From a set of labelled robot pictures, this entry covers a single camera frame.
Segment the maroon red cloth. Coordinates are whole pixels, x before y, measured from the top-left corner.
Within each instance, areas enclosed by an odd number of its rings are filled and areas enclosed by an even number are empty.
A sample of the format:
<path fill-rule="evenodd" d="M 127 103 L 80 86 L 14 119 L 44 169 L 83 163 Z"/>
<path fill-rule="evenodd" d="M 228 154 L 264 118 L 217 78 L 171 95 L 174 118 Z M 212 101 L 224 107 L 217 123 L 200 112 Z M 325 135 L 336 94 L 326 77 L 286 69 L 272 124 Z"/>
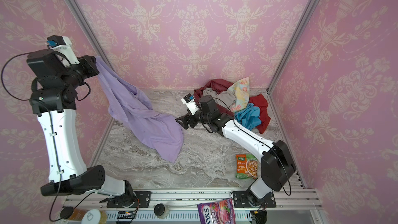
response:
<path fill-rule="evenodd" d="M 206 83 L 205 86 L 201 87 L 200 89 L 193 90 L 195 101 L 198 102 L 198 100 L 202 96 L 204 96 L 204 91 L 206 89 L 211 89 L 215 91 L 215 93 L 220 94 L 225 92 L 232 85 L 233 83 L 228 82 L 224 79 L 210 80 L 208 83 Z M 258 122 L 255 121 L 254 124 L 255 128 L 259 130 L 260 134 L 263 134 L 271 121 L 271 117 L 268 115 L 267 112 L 268 101 L 262 94 L 259 94 L 256 96 L 251 96 L 249 98 L 249 103 L 252 103 L 253 107 L 257 107 L 259 109 L 259 120 L 261 121 L 261 123 L 257 124 Z M 245 128 L 252 130 L 254 127 L 246 127 L 245 125 Z"/>

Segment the small black lid jar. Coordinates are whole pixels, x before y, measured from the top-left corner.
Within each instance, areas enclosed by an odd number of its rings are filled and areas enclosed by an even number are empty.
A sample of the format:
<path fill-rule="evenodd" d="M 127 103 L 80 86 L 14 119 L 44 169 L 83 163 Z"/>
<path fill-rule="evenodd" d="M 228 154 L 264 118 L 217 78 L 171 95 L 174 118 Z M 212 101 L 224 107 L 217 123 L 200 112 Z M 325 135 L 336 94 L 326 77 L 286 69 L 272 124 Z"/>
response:
<path fill-rule="evenodd" d="M 157 218 L 165 219 L 169 215 L 170 210 L 165 204 L 159 203 L 154 207 L 153 212 Z"/>

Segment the lavender purple cloth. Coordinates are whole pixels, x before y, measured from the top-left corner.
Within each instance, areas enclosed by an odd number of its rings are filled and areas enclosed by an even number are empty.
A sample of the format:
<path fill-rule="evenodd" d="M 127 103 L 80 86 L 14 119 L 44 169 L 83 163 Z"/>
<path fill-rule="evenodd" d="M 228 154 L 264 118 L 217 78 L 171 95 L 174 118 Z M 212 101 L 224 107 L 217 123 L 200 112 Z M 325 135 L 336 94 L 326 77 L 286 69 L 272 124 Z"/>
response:
<path fill-rule="evenodd" d="M 183 145 L 182 127 L 169 114 L 156 112 L 142 90 L 118 76 L 96 57 L 98 80 L 108 99 L 110 115 L 126 125 L 138 140 L 175 163 Z"/>

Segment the aluminium frame rail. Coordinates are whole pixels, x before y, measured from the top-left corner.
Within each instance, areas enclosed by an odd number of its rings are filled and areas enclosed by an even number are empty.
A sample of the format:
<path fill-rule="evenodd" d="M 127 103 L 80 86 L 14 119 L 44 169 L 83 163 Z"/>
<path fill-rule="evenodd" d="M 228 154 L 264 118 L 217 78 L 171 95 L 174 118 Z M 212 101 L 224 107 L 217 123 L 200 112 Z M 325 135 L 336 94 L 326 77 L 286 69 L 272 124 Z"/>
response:
<path fill-rule="evenodd" d="M 231 198 L 233 191 L 246 191 L 243 188 L 189 188 L 189 189 L 147 189 L 142 191 L 151 191 L 151 200 L 148 208 L 150 210 L 159 203 L 163 203 L 172 209 L 194 208 L 200 203 L 215 202 Z M 284 191 L 273 192 L 277 206 L 276 210 L 322 210 L 321 202 L 317 193 L 313 189 L 303 189 L 293 187 L 290 196 Z M 105 195 L 93 194 L 90 196 L 69 196 L 66 198 L 63 206 L 78 206 L 80 208 L 107 208 L 107 202 L 103 200 Z M 236 209 L 255 209 L 253 207 Z"/>

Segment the floral pastel cloth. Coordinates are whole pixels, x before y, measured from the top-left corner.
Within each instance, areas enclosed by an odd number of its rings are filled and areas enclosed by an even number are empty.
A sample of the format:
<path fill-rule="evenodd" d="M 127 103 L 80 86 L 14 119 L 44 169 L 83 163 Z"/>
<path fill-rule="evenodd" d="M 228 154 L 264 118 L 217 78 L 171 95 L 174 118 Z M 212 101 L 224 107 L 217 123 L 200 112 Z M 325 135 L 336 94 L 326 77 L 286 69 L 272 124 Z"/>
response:
<path fill-rule="evenodd" d="M 231 92 L 235 97 L 235 102 L 229 107 L 232 113 L 245 109 L 250 98 L 250 80 L 249 77 L 243 78 L 230 86 L 227 91 Z"/>

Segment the grey beige cloth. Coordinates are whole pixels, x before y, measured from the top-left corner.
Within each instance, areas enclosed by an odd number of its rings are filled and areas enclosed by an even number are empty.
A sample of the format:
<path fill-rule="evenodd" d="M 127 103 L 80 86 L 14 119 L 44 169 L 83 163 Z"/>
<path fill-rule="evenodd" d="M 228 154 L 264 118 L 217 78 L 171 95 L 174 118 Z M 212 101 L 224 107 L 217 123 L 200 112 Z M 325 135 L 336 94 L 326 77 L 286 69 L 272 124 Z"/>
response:
<path fill-rule="evenodd" d="M 210 95 L 215 99 L 215 102 L 226 109 L 229 109 L 237 100 L 235 94 L 229 90 L 217 93 L 212 88 L 206 88 L 203 91 L 203 96 Z"/>

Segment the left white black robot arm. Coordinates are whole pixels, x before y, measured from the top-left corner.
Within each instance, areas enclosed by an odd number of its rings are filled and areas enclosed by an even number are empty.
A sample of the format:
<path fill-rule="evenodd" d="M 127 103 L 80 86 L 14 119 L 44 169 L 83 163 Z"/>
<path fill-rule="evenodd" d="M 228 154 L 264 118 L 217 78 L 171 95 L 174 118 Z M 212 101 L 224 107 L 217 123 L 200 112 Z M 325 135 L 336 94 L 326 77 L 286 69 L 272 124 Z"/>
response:
<path fill-rule="evenodd" d="M 44 197 L 106 195 L 108 207 L 130 207 L 137 199 L 130 183 L 107 176 L 102 166 L 88 168 L 81 156 L 76 133 L 79 86 L 96 76 L 96 58 L 71 61 L 53 49 L 30 53 L 27 64 L 36 75 L 30 105 L 40 123 L 49 157 L 49 182 L 41 186 Z"/>

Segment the green orange snack packet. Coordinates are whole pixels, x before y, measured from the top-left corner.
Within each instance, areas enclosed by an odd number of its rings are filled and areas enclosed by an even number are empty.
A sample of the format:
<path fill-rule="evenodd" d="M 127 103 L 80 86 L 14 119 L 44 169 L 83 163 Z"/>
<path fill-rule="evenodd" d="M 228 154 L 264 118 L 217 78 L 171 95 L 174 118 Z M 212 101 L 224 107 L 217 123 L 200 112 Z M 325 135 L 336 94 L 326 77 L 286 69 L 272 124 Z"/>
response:
<path fill-rule="evenodd" d="M 236 155 L 236 178 L 258 178 L 258 160 L 251 154 Z"/>

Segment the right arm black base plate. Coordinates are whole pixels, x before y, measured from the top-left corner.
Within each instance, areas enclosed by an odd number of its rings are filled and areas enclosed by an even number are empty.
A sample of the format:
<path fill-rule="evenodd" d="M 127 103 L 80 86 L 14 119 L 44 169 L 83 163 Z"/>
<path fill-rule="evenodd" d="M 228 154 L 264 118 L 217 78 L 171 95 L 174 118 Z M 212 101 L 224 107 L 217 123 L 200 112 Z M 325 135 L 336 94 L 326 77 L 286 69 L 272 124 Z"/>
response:
<path fill-rule="evenodd" d="M 250 190 L 233 191 L 231 198 L 235 208 L 275 208 L 277 206 L 272 192 L 268 193 L 263 198 L 258 198 Z"/>

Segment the teal blue cloth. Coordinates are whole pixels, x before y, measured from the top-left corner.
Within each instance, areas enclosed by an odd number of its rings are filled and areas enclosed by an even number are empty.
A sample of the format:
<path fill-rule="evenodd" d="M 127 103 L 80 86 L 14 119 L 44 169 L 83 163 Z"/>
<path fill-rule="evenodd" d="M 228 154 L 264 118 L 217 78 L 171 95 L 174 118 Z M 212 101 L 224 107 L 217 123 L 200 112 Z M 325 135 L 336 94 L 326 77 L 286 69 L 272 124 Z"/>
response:
<path fill-rule="evenodd" d="M 262 123 L 260 120 L 260 109 L 254 106 L 253 103 L 248 103 L 247 107 L 236 112 L 234 117 L 243 127 L 249 130 L 252 130 Z"/>

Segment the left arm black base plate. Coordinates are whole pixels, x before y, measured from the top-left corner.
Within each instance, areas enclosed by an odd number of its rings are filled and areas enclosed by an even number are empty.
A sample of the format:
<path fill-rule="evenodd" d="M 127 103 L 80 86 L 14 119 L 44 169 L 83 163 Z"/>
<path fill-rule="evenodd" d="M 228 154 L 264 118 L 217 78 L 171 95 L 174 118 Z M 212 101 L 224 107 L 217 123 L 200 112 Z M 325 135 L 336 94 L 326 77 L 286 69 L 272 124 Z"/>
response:
<path fill-rule="evenodd" d="M 130 198 L 116 197 L 116 200 L 107 201 L 107 208 L 148 208 L 151 200 L 151 191 L 135 191 Z"/>

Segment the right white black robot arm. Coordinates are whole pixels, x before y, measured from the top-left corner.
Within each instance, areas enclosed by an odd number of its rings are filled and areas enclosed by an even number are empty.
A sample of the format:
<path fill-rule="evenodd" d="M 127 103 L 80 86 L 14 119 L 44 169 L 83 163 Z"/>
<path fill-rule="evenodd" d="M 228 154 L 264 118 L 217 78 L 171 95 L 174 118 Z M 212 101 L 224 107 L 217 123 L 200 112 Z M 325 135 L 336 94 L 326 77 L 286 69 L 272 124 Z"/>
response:
<path fill-rule="evenodd" d="M 176 122 L 184 129 L 201 123 L 209 133 L 217 133 L 236 142 L 261 163 L 260 175 L 246 190 L 249 205 L 263 205 L 267 195 L 280 191 L 285 184 L 290 183 L 289 179 L 296 172 L 296 165 L 285 142 L 267 140 L 243 127 L 234 117 L 221 113 L 210 95 L 200 98 L 197 103 L 193 95 L 187 94 L 181 101 L 188 112 L 176 118 Z"/>

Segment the purple snack bag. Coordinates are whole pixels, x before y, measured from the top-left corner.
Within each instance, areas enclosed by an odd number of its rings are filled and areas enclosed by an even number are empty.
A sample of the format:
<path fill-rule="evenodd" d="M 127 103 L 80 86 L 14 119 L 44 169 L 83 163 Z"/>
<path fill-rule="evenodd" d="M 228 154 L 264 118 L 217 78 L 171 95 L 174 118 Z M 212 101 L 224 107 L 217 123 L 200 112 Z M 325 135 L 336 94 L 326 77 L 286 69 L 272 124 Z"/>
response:
<path fill-rule="evenodd" d="M 201 224 L 235 224 L 233 200 L 231 198 L 198 204 Z"/>

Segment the black lid amber jar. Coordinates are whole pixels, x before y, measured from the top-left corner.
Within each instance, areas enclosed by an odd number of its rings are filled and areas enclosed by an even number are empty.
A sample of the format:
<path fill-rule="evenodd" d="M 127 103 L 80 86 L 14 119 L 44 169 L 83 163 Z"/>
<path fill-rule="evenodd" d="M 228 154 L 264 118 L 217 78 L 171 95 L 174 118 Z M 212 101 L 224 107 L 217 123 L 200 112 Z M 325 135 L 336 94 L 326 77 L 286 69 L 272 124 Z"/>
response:
<path fill-rule="evenodd" d="M 67 206 L 61 210 L 60 218 L 64 220 L 82 221 L 87 212 L 86 209 Z"/>

